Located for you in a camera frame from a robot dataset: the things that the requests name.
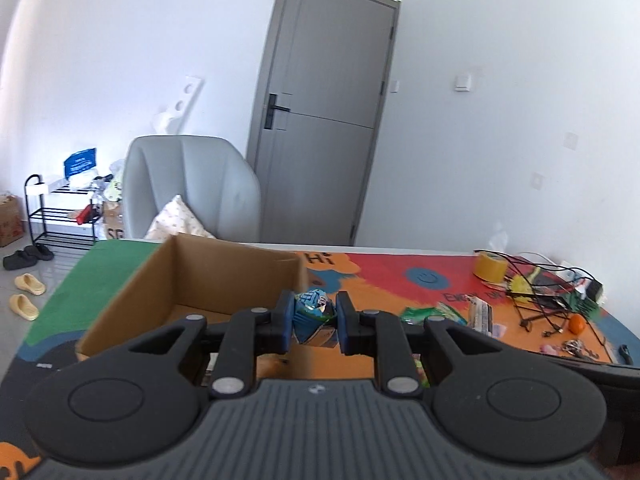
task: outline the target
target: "yellow tape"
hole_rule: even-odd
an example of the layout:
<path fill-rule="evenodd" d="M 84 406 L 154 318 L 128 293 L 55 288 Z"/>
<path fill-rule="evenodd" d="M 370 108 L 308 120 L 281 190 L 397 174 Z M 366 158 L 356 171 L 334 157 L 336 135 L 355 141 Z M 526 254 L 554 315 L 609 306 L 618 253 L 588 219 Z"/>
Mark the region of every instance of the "yellow tape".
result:
<path fill-rule="evenodd" d="M 509 263 L 502 256 L 480 251 L 476 254 L 474 274 L 485 282 L 502 283 L 507 267 Z"/>

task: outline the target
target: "pillow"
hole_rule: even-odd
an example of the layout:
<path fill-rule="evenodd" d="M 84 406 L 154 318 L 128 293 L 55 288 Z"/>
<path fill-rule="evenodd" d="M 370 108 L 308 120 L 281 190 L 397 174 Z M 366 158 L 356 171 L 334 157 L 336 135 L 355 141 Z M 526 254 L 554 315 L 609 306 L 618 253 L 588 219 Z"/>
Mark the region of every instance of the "pillow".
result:
<path fill-rule="evenodd" d="M 215 238 L 204 229 L 180 195 L 174 196 L 154 218 L 149 231 L 146 232 L 145 240 L 166 240 L 178 233 Z"/>

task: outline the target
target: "black slipper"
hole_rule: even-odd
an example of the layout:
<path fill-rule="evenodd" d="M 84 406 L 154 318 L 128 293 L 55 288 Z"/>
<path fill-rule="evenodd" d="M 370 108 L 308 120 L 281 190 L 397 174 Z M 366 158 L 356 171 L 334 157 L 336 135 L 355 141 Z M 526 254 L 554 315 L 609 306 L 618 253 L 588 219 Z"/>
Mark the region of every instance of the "black slipper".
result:
<path fill-rule="evenodd" d="M 45 260 L 46 262 L 53 260 L 53 253 L 45 244 L 27 245 L 24 248 L 24 252 L 29 256 L 34 256 L 35 258 Z"/>
<path fill-rule="evenodd" d="M 29 256 L 24 251 L 15 251 L 14 254 L 5 256 L 2 259 L 2 266 L 6 270 L 25 269 L 27 267 L 33 267 L 38 263 L 38 259 L 35 256 Z"/>

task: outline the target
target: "slipper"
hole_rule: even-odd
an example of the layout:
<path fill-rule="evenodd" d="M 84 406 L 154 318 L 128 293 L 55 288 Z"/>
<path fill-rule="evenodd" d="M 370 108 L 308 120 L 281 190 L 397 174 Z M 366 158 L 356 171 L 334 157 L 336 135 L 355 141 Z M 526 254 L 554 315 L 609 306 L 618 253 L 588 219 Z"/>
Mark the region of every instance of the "slipper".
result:
<path fill-rule="evenodd" d="M 42 283 L 33 274 L 22 274 L 21 276 L 16 276 L 14 283 L 20 290 L 26 290 L 34 296 L 44 294 L 44 291 L 47 290 L 44 283 Z"/>
<path fill-rule="evenodd" d="M 38 259 L 35 256 L 30 256 L 24 251 L 15 251 L 14 254 L 5 256 L 2 259 L 2 266 L 6 270 L 18 270 L 26 267 L 33 267 L 38 263 Z"/>
<path fill-rule="evenodd" d="M 27 245 L 24 248 L 24 252 L 29 256 L 35 256 L 37 259 L 45 260 L 46 262 L 53 260 L 53 252 L 45 244 Z"/>
<path fill-rule="evenodd" d="M 40 311 L 24 294 L 12 295 L 9 298 L 9 308 L 27 321 L 33 321 L 40 315 Z"/>

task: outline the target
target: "beige clog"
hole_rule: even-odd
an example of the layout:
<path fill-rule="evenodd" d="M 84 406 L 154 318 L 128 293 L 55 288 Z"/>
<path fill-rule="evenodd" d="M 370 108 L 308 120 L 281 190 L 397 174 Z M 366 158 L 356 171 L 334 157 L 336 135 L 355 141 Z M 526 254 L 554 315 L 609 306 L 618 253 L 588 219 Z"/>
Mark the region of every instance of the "beige clog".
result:
<path fill-rule="evenodd" d="M 9 308 L 27 321 L 33 321 L 40 315 L 40 311 L 24 294 L 12 295 L 9 298 Z"/>
<path fill-rule="evenodd" d="M 14 280 L 15 286 L 20 290 L 26 290 L 34 296 L 44 294 L 47 287 L 33 274 L 22 274 Z"/>

